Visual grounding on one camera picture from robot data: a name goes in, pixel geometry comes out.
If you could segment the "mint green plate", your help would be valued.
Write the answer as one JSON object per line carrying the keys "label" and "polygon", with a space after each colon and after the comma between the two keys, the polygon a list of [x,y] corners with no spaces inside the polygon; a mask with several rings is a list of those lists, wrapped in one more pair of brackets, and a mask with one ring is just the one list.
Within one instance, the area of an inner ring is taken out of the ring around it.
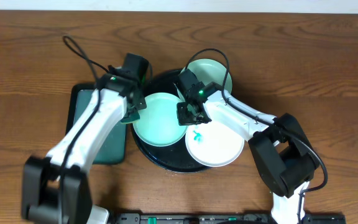
{"label": "mint green plate", "polygon": [[[223,86],[223,80],[226,74],[226,67],[216,60],[208,58],[198,59],[190,62],[188,69],[190,69],[195,74],[198,81],[202,82],[205,86],[207,86],[211,82]],[[177,88],[177,94],[180,101],[184,102],[185,97],[178,89],[177,84],[175,84],[175,87]],[[227,75],[224,89],[229,95],[232,94],[232,78],[230,73],[228,73]]]}
{"label": "mint green plate", "polygon": [[177,118],[179,97],[170,93],[153,93],[145,97],[146,109],[140,110],[140,119],[133,124],[136,135],[143,142],[157,147],[178,142],[187,127],[180,126]]}

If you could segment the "green yellow sponge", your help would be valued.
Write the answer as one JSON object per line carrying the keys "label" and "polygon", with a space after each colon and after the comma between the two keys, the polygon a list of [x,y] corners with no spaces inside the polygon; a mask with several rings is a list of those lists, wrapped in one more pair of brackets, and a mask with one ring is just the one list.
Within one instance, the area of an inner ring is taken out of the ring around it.
{"label": "green yellow sponge", "polygon": [[138,111],[132,111],[132,112],[128,111],[124,115],[124,117],[120,120],[120,122],[122,124],[130,124],[136,122],[139,119],[140,119],[140,115]]}

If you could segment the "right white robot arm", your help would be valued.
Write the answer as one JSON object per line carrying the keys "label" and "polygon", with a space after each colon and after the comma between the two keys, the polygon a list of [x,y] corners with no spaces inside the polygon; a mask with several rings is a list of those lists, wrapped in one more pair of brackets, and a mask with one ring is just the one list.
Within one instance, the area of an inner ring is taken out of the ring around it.
{"label": "right white robot arm", "polygon": [[297,119],[261,113],[235,99],[222,85],[205,85],[189,69],[175,81],[184,102],[177,104],[181,126],[213,121],[238,134],[250,147],[258,173],[273,193],[271,217],[276,223],[303,223],[305,193],[317,168],[325,169]]}

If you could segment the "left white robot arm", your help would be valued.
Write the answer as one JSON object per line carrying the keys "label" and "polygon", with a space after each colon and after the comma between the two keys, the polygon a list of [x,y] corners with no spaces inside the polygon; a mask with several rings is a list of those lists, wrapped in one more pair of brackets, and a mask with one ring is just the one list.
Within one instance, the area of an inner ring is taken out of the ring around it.
{"label": "left white robot arm", "polygon": [[110,223],[111,213],[94,205],[88,183],[91,166],[118,123],[137,121],[146,108],[142,82],[145,58],[127,54],[96,82],[91,100],[65,137],[44,158],[24,164],[21,217],[34,223]]}

